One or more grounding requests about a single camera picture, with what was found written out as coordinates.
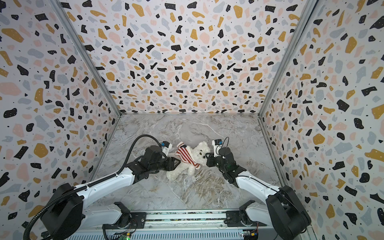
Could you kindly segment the white plush teddy bear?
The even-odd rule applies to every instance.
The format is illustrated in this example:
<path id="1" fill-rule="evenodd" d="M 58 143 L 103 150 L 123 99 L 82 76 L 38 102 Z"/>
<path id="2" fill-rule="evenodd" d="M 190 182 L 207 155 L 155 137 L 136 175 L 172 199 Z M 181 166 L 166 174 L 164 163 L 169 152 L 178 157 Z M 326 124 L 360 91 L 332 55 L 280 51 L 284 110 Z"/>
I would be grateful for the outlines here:
<path id="1" fill-rule="evenodd" d="M 206 154 L 209 152 L 210 148 L 207 142 L 200 142 L 195 148 L 180 142 L 172 157 L 181 162 L 173 171 L 167 172 L 168 180 L 175 181 L 184 171 L 187 172 L 188 176 L 194 176 L 196 170 L 207 165 Z"/>

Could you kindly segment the red white striped knit sweater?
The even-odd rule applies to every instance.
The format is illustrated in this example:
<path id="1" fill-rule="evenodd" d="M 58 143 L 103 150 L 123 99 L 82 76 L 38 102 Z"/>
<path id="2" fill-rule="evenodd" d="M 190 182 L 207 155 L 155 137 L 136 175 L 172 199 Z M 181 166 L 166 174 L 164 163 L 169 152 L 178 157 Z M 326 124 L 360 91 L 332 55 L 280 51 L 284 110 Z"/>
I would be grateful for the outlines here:
<path id="1" fill-rule="evenodd" d="M 176 156 L 178 156 L 183 163 L 190 164 L 196 169 L 201 167 L 199 163 L 193 160 L 191 155 L 191 148 L 185 145 L 184 142 L 180 142 L 177 145 Z"/>

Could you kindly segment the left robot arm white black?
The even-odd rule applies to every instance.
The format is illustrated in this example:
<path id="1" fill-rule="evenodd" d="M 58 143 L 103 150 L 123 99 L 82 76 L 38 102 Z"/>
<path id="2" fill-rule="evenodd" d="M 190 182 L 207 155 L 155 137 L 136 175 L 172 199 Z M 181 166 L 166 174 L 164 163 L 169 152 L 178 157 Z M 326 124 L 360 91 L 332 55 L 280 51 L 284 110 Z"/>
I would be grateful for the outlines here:
<path id="1" fill-rule="evenodd" d="M 64 240 L 81 227 L 91 226 L 97 217 L 86 209 L 97 200 L 160 171 L 173 171 L 180 160 L 168 156 L 167 147 L 150 146 L 144 155 L 124 164 L 121 172 L 78 186 L 63 184 L 49 200 L 40 219 L 51 239 Z"/>

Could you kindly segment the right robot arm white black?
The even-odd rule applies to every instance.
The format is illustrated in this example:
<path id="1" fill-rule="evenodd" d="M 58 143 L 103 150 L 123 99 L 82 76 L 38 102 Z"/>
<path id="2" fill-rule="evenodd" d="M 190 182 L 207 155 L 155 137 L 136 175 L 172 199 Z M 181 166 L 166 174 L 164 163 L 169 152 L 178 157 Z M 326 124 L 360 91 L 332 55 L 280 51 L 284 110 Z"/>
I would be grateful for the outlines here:
<path id="1" fill-rule="evenodd" d="M 229 184 L 245 190 L 263 201 L 260 206 L 250 200 L 239 208 L 235 221 L 244 226 L 263 223 L 272 226 L 283 240 L 293 240 L 305 233 L 312 221 L 295 191 L 268 184 L 238 165 L 228 147 L 219 147 L 216 153 L 205 155 L 208 167 L 217 167 Z"/>

